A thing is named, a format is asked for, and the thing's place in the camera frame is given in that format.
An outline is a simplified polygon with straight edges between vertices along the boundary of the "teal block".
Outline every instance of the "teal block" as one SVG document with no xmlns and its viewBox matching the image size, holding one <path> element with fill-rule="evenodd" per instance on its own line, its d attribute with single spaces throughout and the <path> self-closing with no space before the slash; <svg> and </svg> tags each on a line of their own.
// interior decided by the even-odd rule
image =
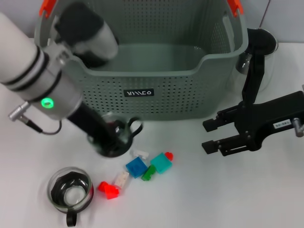
<svg viewBox="0 0 304 228">
<path fill-rule="evenodd" d="M 172 162 L 166 157 L 164 153 L 161 153 L 156 158 L 151 160 L 151 165 L 154 165 L 156 171 L 162 174 L 172 166 Z"/>
</svg>

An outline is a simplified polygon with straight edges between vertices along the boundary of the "white block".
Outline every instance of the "white block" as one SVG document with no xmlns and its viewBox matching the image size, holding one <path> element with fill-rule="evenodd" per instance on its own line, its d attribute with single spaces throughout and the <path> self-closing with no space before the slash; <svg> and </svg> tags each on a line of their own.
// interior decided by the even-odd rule
<svg viewBox="0 0 304 228">
<path fill-rule="evenodd" d="M 133 156 L 140 157 L 140 158 L 146 160 L 149 157 L 149 153 L 145 152 L 145 151 L 133 150 Z"/>
<path fill-rule="evenodd" d="M 123 171 L 121 174 L 119 174 L 119 176 L 115 180 L 114 185 L 119 187 L 120 189 L 122 189 L 124 187 L 124 185 L 126 184 L 128 177 L 129 177 L 129 173 L 126 171 Z"/>
</svg>

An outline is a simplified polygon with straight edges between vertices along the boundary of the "perforated basket wall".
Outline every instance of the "perforated basket wall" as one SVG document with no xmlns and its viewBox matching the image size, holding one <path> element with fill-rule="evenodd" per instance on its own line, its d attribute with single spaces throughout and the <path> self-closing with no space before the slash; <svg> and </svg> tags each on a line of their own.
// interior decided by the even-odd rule
<svg viewBox="0 0 304 228">
<path fill-rule="evenodd" d="M 56 15 L 72 0 L 58 0 L 40 18 L 35 41 L 47 45 Z M 84 100 L 101 114 L 114 112 L 146 120 L 201 118 L 215 111 L 237 56 L 248 45 L 243 16 L 226 0 L 89 0 L 123 44 L 174 44 L 202 48 L 193 69 L 163 72 L 94 71 L 80 59 L 64 69 L 79 83 Z M 154 96 L 126 97 L 125 90 L 154 89 Z"/>
</svg>

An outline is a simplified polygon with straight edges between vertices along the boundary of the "green block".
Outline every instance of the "green block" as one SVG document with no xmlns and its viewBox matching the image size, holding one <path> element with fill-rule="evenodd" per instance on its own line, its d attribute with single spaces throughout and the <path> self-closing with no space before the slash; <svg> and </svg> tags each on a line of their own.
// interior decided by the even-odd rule
<svg viewBox="0 0 304 228">
<path fill-rule="evenodd" d="M 148 170 L 145 172 L 145 174 L 142 176 L 142 180 L 149 181 L 151 179 L 151 176 L 156 172 L 156 168 L 154 165 L 150 165 Z"/>
</svg>

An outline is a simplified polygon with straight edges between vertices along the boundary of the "gray plastic basket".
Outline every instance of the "gray plastic basket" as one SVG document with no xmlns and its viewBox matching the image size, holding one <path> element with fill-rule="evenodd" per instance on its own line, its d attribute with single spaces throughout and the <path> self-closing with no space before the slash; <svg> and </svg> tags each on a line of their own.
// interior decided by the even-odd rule
<svg viewBox="0 0 304 228">
<path fill-rule="evenodd" d="M 48 18 L 44 11 L 38 45 L 47 45 L 55 16 L 71 2 L 57 0 Z M 215 111 L 237 56 L 248 46 L 239 10 L 234 17 L 226 0 L 84 2 L 120 40 L 118 56 L 104 67 L 87 69 L 75 57 L 64 68 L 90 107 L 145 120 L 202 118 Z"/>
</svg>

